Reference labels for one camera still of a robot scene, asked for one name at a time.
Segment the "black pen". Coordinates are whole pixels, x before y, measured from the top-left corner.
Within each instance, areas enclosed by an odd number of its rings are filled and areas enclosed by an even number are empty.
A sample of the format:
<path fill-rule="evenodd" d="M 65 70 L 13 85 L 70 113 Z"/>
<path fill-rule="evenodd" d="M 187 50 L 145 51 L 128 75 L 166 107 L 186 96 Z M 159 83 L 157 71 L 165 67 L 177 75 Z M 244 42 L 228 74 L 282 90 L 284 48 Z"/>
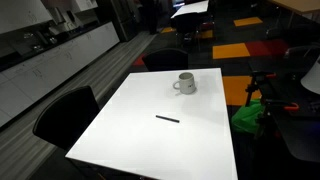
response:
<path fill-rule="evenodd" d="M 173 119 L 173 118 L 169 118 L 169 117 L 165 117 L 165 116 L 155 115 L 155 117 L 159 118 L 159 119 L 175 122 L 175 123 L 180 123 L 180 121 L 177 119 Z"/>

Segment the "white ceramic mug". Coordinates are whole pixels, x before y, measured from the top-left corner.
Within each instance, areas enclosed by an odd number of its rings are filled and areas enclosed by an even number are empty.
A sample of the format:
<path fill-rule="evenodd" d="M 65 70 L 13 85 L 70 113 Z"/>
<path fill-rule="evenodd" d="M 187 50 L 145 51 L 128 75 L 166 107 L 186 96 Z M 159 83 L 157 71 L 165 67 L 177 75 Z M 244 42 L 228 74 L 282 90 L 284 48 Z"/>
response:
<path fill-rule="evenodd" d="M 182 94 L 192 94 L 196 90 L 194 75 L 190 72 L 181 73 L 173 83 L 173 88 Z"/>

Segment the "black chair behind table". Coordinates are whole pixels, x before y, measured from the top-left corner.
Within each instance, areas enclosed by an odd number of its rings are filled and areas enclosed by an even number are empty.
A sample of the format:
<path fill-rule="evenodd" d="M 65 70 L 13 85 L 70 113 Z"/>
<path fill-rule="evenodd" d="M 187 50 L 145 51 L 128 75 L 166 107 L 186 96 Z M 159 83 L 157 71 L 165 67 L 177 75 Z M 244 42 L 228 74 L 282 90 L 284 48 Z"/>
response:
<path fill-rule="evenodd" d="M 188 53 L 175 48 L 163 48 L 145 54 L 142 60 L 149 71 L 186 70 Z"/>

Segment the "green bag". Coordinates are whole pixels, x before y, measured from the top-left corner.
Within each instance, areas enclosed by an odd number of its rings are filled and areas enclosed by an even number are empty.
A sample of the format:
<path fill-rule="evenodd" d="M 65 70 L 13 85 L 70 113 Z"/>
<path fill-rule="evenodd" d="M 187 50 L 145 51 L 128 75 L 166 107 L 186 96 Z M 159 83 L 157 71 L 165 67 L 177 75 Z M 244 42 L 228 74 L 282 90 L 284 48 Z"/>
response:
<path fill-rule="evenodd" d="M 232 129 L 236 132 L 255 134 L 258 129 L 258 116 L 264 109 L 259 99 L 251 100 L 248 106 L 241 106 L 231 118 Z"/>

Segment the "white background table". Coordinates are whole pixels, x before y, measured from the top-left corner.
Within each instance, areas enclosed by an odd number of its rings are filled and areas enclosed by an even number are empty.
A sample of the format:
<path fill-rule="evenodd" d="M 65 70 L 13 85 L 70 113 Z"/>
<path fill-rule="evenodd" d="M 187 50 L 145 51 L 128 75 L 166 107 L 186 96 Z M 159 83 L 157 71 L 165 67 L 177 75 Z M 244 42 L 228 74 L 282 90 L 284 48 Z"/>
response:
<path fill-rule="evenodd" d="M 171 19 L 174 19 L 176 16 L 182 15 L 182 14 L 206 12 L 208 8 L 208 2 L 209 0 L 203 0 L 196 3 L 191 3 L 188 5 L 183 5 L 171 16 Z"/>

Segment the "black chair left of table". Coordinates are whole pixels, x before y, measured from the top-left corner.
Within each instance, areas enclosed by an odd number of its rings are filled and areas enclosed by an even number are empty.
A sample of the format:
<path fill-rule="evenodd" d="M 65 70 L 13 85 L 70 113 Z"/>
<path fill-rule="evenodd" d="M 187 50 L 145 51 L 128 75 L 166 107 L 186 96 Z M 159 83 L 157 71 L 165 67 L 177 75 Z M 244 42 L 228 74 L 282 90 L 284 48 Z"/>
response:
<path fill-rule="evenodd" d="M 39 115 L 33 134 L 69 150 L 100 109 L 90 86 L 71 90 L 51 102 Z"/>

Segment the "black tripod with orange clamps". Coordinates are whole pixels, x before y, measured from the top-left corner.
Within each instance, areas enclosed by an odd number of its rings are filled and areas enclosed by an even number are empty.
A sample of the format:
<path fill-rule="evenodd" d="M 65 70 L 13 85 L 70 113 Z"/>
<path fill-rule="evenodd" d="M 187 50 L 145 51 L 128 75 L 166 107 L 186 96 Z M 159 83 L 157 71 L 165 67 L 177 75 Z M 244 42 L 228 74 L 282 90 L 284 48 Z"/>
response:
<path fill-rule="evenodd" d="M 252 94 L 255 91 L 261 91 L 262 85 L 268 84 L 270 87 L 269 94 L 261 93 L 260 103 L 264 106 L 264 110 L 256 119 L 258 129 L 256 130 L 254 136 L 255 139 L 259 139 L 264 134 L 264 130 L 271 119 L 272 110 L 294 112 L 300 109 L 296 102 L 285 101 L 275 97 L 275 89 L 271 86 L 270 80 L 276 77 L 277 74 L 275 72 L 253 71 L 251 74 L 251 82 L 245 89 L 245 91 L 248 93 L 245 106 L 248 107 L 250 105 Z"/>

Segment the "white kitchen counter cabinets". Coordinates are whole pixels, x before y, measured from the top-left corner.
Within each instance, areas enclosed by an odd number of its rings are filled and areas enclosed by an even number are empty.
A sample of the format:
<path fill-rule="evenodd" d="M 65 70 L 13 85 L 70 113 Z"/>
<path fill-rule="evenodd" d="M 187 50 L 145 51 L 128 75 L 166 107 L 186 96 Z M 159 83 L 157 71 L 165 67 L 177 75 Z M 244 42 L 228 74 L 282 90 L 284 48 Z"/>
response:
<path fill-rule="evenodd" d="M 119 43 L 108 22 L 0 73 L 0 126 Z"/>

